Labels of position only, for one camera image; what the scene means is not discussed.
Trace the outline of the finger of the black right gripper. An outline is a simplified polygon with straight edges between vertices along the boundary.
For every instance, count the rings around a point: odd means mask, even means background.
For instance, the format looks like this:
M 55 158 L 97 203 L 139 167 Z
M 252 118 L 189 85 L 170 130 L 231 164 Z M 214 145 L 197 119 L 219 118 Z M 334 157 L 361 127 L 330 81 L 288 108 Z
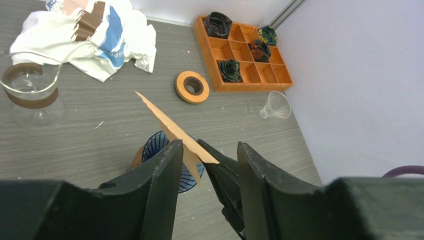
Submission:
M 204 163 L 203 165 L 216 196 L 223 205 L 221 213 L 240 239 L 244 240 L 246 237 L 244 235 L 245 224 L 238 162 L 213 148 L 202 139 L 198 139 L 197 143 L 219 162 L 218 164 Z

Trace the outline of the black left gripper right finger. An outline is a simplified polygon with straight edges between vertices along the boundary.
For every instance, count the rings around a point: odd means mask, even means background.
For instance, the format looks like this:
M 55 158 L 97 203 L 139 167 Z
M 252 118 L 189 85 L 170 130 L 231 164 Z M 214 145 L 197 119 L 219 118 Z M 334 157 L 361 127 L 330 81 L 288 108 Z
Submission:
M 421 240 L 421 178 L 341 177 L 315 186 L 237 146 L 248 240 Z

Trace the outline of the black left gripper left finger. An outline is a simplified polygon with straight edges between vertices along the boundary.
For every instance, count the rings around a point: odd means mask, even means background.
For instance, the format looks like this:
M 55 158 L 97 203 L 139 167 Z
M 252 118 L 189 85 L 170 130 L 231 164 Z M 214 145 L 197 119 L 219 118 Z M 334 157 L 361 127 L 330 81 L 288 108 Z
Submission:
M 150 160 L 102 183 L 2 180 L 3 240 L 170 240 L 183 163 L 174 140 Z

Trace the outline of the brown paper coffee filter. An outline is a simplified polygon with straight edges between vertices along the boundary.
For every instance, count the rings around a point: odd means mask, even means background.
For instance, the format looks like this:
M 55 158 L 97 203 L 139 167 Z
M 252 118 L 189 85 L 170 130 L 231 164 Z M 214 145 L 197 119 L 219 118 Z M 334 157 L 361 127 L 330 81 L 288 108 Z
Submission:
M 210 163 L 218 164 L 219 161 L 207 152 L 200 144 L 198 144 L 191 136 L 189 136 L 183 129 L 181 129 L 172 119 L 163 113 L 158 107 L 150 102 L 141 93 L 136 92 L 138 97 L 145 103 L 145 105 L 152 112 L 157 119 L 161 129 L 167 135 L 170 141 L 181 140 L 183 144 L 183 157 L 182 161 L 193 176 L 194 180 L 199 184 L 201 177 L 197 169 L 197 164 Z

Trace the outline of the blue glass dripper cone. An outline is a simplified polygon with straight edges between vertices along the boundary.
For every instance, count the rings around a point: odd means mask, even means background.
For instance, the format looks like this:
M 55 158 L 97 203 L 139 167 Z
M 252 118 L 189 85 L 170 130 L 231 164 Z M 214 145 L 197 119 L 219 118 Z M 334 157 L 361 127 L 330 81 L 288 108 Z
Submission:
M 158 154 L 164 147 L 170 143 L 167 135 L 161 130 L 152 135 L 142 147 L 141 163 L 144 163 Z M 183 163 L 179 181 L 178 193 L 184 193 L 197 185 L 197 181 L 190 173 L 187 166 Z

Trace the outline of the small glass carafe wood collar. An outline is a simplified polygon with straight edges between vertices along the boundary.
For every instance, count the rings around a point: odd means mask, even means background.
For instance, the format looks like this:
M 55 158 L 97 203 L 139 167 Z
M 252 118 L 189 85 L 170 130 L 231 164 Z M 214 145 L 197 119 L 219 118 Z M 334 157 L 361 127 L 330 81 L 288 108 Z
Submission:
M 28 129 L 59 124 L 66 114 L 59 97 L 58 79 L 63 64 L 33 53 L 14 52 L 0 58 L 0 84 L 12 103 L 11 115 Z

